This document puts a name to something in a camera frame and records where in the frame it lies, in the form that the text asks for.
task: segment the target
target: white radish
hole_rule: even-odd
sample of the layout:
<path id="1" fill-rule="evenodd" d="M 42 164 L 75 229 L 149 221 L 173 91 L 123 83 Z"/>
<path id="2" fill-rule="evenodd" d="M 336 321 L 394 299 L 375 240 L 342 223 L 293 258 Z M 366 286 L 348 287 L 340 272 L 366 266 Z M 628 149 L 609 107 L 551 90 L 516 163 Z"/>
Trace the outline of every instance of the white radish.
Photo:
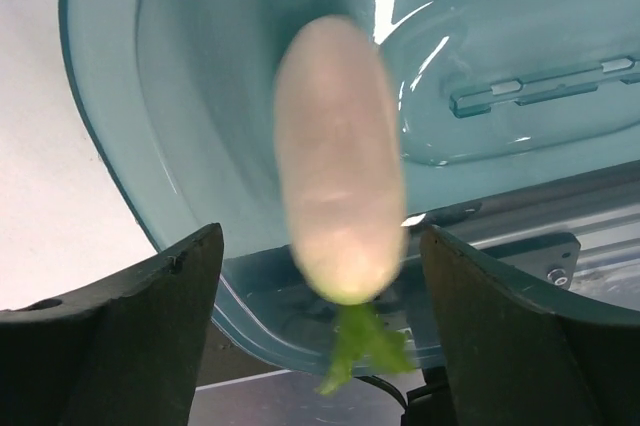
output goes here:
<path id="1" fill-rule="evenodd" d="M 406 248 L 396 101 L 362 31 L 327 16 L 306 25 L 276 79 L 275 149 L 296 263 L 328 300 L 371 300 Z"/>

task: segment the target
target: bolt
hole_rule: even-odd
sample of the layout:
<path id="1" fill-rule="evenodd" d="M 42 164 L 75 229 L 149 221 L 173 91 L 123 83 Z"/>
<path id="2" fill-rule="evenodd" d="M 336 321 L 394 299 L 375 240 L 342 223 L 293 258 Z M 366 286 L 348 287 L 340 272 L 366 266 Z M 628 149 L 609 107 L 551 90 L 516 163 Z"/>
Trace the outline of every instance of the bolt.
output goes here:
<path id="1" fill-rule="evenodd" d="M 564 286 L 567 284 L 567 281 L 569 281 L 569 277 L 567 276 L 567 272 L 564 268 L 553 268 L 547 274 L 547 279 L 556 286 Z"/>

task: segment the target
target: black cable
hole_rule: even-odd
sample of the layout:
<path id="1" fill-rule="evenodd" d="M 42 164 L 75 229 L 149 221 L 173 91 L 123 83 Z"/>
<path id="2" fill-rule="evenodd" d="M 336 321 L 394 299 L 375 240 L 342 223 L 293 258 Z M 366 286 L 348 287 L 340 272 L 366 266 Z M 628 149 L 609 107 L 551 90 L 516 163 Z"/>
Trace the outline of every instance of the black cable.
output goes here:
<path id="1" fill-rule="evenodd" d="M 402 409 L 404 409 L 405 411 L 407 410 L 407 400 L 404 399 L 404 395 L 390 382 L 385 381 L 378 376 L 356 376 L 356 379 L 359 379 L 363 383 L 370 384 L 371 386 L 375 386 L 376 388 L 381 389 L 385 393 L 391 395 L 393 399 L 400 403 Z"/>

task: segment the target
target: green leaf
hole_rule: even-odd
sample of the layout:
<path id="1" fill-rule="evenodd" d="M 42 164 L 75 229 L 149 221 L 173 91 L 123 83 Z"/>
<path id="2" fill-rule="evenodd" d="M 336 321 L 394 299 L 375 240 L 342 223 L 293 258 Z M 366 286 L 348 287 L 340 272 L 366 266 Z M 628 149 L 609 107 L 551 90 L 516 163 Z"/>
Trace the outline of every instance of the green leaf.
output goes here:
<path id="1" fill-rule="evenodd" d="M 404 350 L 406 337 L 387 331 L 371 303 L 340 306 L 337 316 L 337 338 L 331 366 L 320 394 L 331 394 L 349 382 L 353 363 L 369 355 L 371 363 L 381 374 L 406 373 L 415 369 Z"/>

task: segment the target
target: plastic container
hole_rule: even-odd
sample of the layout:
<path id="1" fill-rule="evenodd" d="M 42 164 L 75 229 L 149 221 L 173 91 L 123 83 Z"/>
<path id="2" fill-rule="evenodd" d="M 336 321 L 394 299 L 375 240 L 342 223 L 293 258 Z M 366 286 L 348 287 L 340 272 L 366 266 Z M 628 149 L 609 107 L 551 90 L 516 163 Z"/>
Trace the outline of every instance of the plastic container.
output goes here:
<path id="1" fill-rule="evenodd" d="M 594 268 L 635 265 L 633 248 L 601 253 L 612 227 L 640 233 L 637 0 L 60 0 L 78 107 L 151 241 L 222 223 L 213 320 L 238 345 L 284 368 L 328 363 L 333 307 L 287 248 L 271 88 L 298 29 L 329 13 L 368 31 L 397 81 L 416 235 L 437 222 L 483 248 L 570 231 L 582 286 Z M 414 246 L 377 302 L 431 366 L 442 357 Z"/>

